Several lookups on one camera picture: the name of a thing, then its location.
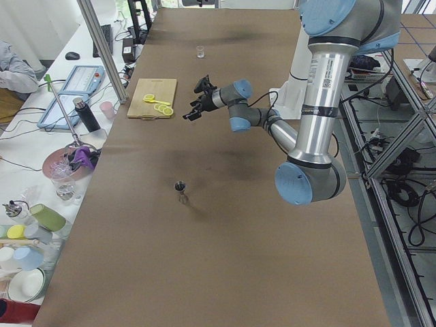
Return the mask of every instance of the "black keyboard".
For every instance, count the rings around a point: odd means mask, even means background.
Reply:
[[[114,41],[112,39],[112,27],[109,24],[107,24],[107,25],[102,25],[101,28],[102,28],[104,38],[106,39],[106,42],[108,43],[110,53],[113,54]],[[97,50],[97,47],[95,46],[94,42],[93,42],[93,57],[94,58],[100,57],[98,55],[98,50]]]

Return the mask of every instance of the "person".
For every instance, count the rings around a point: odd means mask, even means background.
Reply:
[[[0,40],[0,123],[9,123],[37,89],[35,72]]]

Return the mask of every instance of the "gray sleeve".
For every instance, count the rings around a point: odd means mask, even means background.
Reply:
[[[0,40],[0,88],[32,93],[38,88],[35,72]]]

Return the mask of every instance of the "computer mouse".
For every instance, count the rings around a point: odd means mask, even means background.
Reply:
[[[70,51],[70,52],[67,52],[65,54],[65,59],[67,59],[67,60],[78,60],[78,59],[80,59],[80,55],[77,52]]]

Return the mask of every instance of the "pink cup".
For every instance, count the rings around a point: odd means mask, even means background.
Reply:
[[[103,112],[107,119],[113,119],[115,117],[115,110],[112,102],[105,101],[100,104],[100,110]]]

